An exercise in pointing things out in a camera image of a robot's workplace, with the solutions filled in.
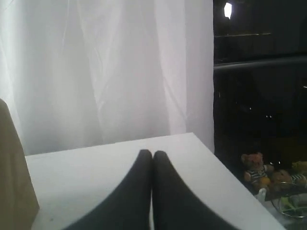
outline bright light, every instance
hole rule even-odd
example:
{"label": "bright light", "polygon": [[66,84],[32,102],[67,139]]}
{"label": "bright light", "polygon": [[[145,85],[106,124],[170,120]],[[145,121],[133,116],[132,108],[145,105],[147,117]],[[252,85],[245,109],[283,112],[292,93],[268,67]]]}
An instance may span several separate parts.
{"label": "bright light", "polygon": [[224,15],[226,18],[231,17],[231,11],[232,11],[232,5],[230,3],[226,3],[225,7],[224,7]]}

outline stuffed toy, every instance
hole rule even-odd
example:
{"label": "stuffed toy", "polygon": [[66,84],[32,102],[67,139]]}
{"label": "stuffed toy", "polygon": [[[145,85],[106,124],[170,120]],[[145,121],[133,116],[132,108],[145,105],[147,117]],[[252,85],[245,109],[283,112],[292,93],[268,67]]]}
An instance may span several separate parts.
{"label": "stuffed toy", "polygon": [[271,181],[275,185],[277,190],[280,188],[287,188],[287,185],[278,185],[281,182],[287,182],[290,184],[296,184],[299,186],[307,187],[307,178],[303,174],[290,175],[286,170],[279,170],[272,174]]}
{"label": "stuffed toy", "polygon": [[257,152],[250,155],[243,154],[241,160],[247,169],[244,172],[244,180],[250,182],[254,186],[256,192],[261,188],[268,189],[271,181],[267,173],[273,172],[274,167],[272,165],[263,164],[262,153]]}

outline curtain fold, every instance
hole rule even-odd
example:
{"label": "curtain fold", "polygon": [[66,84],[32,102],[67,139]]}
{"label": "curtain fold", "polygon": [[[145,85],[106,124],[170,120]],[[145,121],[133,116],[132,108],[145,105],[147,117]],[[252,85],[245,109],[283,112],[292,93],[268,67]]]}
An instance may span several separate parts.
{"label": "curtain fold", "polygon": [[0,98],[26,154],[195,132],[213,150],[209,0],[0,3]]}

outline dark background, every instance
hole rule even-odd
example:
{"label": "dark background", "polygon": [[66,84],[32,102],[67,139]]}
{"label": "dark background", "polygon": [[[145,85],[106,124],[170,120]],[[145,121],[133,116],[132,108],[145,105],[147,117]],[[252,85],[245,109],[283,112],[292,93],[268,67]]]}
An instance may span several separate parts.
{"label": "dark background", "polygon": [[241,181],[243,153],[276,169],[307,161],[307,1],[213,5],[216,156]]}

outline tabletop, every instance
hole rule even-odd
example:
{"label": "tabletop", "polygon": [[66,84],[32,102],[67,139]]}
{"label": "tabletop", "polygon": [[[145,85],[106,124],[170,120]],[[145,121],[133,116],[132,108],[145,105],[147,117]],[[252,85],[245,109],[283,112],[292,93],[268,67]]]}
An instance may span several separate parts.
{"label": "tabletop", "polygon": [[32,229],[60,230],[88,213],[121,182],[140,149],[165,151],[194,194],[238,229],[284,229],[193,133],[27,156],[40,204]]}

